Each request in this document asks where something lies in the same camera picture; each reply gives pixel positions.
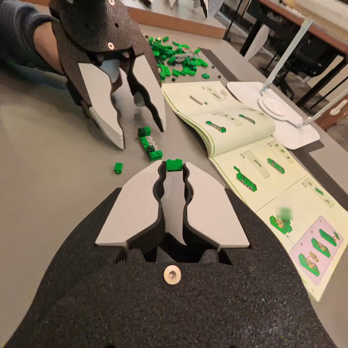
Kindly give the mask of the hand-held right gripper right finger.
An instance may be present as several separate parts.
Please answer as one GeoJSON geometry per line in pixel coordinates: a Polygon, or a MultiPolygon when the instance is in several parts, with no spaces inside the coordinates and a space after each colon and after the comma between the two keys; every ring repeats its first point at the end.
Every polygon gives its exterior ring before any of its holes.
{"type": "Polygon", "coordinates": [[[185,206],[182,236],[200,249],[247,248],[250,242],[225,187],[190,162],[183,165],[185,206]]]}

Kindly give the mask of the black office chair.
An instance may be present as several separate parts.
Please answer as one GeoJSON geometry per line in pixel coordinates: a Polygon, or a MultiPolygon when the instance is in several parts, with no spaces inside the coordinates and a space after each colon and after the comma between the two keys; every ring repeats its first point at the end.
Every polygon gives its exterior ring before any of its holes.
{"type": "MultiPolygon", "coordinates": [[[[298,31],[294,24],[282,24],[282,27],[280,34],[268,35],[269,43],[275,48],[275,55],[266,67],[259,69],[261,72],[266,73],[275,58],[283,56],[298,31]]],[[[277,73],[273,84],[293,100],[295,93],[285,80],[288,73],[298,76],[303,73],[313,78],[322,74],[339,53],[335,47],[307,32],[277,73]]]]}

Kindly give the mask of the pile of green bricks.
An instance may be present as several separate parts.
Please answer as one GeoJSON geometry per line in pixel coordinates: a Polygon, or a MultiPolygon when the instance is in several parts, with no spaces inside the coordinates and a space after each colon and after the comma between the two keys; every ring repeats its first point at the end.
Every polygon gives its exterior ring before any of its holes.
{"type": "Polygon", "coordinates": [[[181,76],[195,76],[198,68],[209,67],[202,58],[201,48],[171,41],[168,36],[144,37],[154,54],[161,82],[166,79],[175,82],[181,76]]]}

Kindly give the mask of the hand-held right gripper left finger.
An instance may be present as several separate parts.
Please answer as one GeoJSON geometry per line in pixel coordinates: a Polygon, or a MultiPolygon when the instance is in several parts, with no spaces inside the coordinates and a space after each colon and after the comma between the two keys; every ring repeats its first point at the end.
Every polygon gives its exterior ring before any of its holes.
{"type": "Polygon", "coordinates": [[[124,184],[95,241],[97,246],[147,254],[160,244],[166,231],[161,202],[166,172],[166,162],[158,160],[124,184]]]}

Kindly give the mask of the green and white brick assembly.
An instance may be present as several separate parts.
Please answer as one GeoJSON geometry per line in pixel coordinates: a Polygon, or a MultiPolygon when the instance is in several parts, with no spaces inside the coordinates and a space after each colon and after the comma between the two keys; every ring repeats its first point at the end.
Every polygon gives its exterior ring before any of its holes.
{"type": "Polygon", "coordinates": [[[138,128],[137,135],[150,162],[161,160],[163,157],[163,153],[158,148],[153,137],[151,136],[150,127],[145,126],[138,128]]]}

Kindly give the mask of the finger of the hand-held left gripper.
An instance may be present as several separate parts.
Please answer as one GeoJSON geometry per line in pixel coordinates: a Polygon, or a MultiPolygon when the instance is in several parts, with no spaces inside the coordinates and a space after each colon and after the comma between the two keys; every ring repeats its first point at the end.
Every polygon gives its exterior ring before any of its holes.
{"type": "Polygon", "coordinates": [[[78,63],[91,106],[88,111],[104,135],[120,150],[124,150],[124,133],[118,113],[112,104],[112,82],[104,70],[91,63],[78,63]]]}
{"type": "Polygon", "coordinates": [[[127,73],[133,95],[139,93],[161,132],[166,130],[166,113],[160,82],[144,54],[136,57],[127,73]]]}

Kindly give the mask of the brown table with black legs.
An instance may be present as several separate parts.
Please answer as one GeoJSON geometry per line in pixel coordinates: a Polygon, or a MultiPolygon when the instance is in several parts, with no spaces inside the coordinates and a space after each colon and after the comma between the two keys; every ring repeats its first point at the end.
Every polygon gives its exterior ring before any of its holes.
{"type": "MultiPolygon", "coordinates": [[[[285,18],[287,21],[293,23],[297,27],[300,27],[304,22],[298,14],[291,13],[286,9],[285,5],[281,5],[279,1],[271,0],[253,0],[249,1],[246,12],[256,19],[255,24],[252,26],[249,35],[244,42],[240,54],[245,57],[252,42],[255,40],[263,25],[268,26],[274,32],[276,29],[280,30],[280,24],[275,24],[275,20],[269,18],[267,13],[273,12],[281,18],[285,18]]],[[[330,47],[337,50],[337,54],[334,56],[341,56],[342,60],[338,65],[332,68],[325,76],[323,76],[302,98],[296,102],[298,107],[303,107],[311,98],[313,98],[320,90],[322,90],[333,78],[337,76],[347,66],[347,33],[342,34],[338,32],[337,28],[330,28],[328,25],[331,23],[320,24],[318,20],[313,21],[308,32],[317,37],[319,40],[325,42],[330,47]]]]}

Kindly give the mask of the grey desk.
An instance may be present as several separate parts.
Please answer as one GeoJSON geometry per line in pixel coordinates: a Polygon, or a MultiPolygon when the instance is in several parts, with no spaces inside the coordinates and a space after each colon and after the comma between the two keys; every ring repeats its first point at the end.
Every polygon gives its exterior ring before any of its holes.
{"type": "Polygon", "coordinates": [[[115,98],[125,150],[71,99],[65,80],[1,64],[1,347],[25,316],[53,256],[114,189],[149,164],[136,129],[149,125],[164,158],[181,158],[223,183],[205,146],[166,105],[161,133],[128,85],[115,98]],[[115,163],[123,171],[115,174],[115,163]]]}

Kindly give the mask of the white desk lamp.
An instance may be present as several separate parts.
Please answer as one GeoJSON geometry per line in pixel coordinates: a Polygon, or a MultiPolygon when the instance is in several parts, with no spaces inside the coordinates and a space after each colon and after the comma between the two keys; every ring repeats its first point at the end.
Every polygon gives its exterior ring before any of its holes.
{"type": "Polygon", "coordinates": [[[263,85],[255,81],[231,81],[227,89],[241,103],[249,107],[258,108],[275,122],[273,136],[287,149],[294,150],[320,139],[319,133],[311,126],[324,112],[347,94],[347,89],[328,103],[314,116],[301,117],[272,89],[272,83],[278,72],[283,68],[302,37],[313,23],[313,18],[306,18],[298,33],[289,44],[263,85]]]}

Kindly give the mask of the open instruction booklet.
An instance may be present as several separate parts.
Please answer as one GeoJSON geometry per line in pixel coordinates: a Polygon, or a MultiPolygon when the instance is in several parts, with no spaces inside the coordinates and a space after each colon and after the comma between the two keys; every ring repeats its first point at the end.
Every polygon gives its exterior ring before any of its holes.
{"type": "Polygon", "coordinates": [[[265,112],[219,81],[165,83],[163,97],[203,139],[230,189],[267,224],[319,302],[347,247],[347,210],[273,137],[265,112]]]}

